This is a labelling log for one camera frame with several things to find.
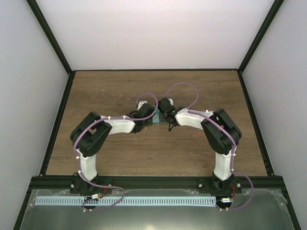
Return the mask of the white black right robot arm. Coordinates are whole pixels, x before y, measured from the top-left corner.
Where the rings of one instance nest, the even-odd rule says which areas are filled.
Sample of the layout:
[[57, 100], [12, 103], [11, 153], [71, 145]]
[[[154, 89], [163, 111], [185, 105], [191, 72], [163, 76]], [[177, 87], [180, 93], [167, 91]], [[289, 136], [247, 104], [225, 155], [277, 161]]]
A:
[[171, 127], [189, 126], [202, 129], [215, 152], [213, 187], [216, 192], [224, 193], [233, 180], [235, 151], [242, 133], [223, 109], [215, 111], [195, 111], [185, 107], [175, 108], [171, 101], [163, 98], [158, 109]]

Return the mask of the light blue glasses case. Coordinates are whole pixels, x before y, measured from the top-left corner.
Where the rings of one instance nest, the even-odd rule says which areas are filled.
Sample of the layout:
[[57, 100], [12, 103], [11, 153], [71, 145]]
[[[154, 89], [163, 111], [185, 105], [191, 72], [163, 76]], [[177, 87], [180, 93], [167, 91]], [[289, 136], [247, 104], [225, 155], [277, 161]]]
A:
[[159, 109], [156, 110], [155, 114], [152, 115], [149, 119], [148, 119], [148, 123], [149, 126], [152, 125], [167, 125], [168, 123], [166, 122], [164, 115], [160, 113]]

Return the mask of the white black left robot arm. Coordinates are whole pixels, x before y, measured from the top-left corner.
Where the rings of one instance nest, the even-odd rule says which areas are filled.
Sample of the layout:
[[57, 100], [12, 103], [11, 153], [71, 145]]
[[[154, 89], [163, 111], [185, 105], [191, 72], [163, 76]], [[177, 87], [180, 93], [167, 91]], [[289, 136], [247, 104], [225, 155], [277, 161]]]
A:
[[86, 193], [94, 193], [98, 188], [96, 154], [106, 138], [117, 133], [138, 133], [150, 125], [156, 108], [143, 103], [137, 110], [119, 117], [100, 116], [90, 112], [72, 131], [70, 140], [79, 160], [78, 174], [83, 179], [81, 188]]

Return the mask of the red transparent sunglasses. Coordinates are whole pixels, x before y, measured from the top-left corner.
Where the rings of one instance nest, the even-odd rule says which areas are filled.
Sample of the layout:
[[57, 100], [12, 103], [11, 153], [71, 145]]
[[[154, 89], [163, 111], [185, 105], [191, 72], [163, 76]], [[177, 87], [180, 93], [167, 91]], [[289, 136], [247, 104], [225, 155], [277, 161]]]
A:
[[[198, 133], [196, 133], [196, 134], [193, 134], [192, 136], [193, 136], [193, 137], [198, 137], [200, 134], [201, 134], [201, 132], [198, 132]], [[208, 156], [203, 156], [203, 155], [194, 153], [194, 152], [192, 152], [192, 151], [190, 152], [190, 155], [194, 155], [194, 156], [198, 156], [198, 157], [201, 157], [201, 158], [204, 158], [204, 159], [208, 159], [208, 160], [211, 160], [211, 161], [215, 161], [215, 158], [211, 158], [211, 157], [208, 157]]]

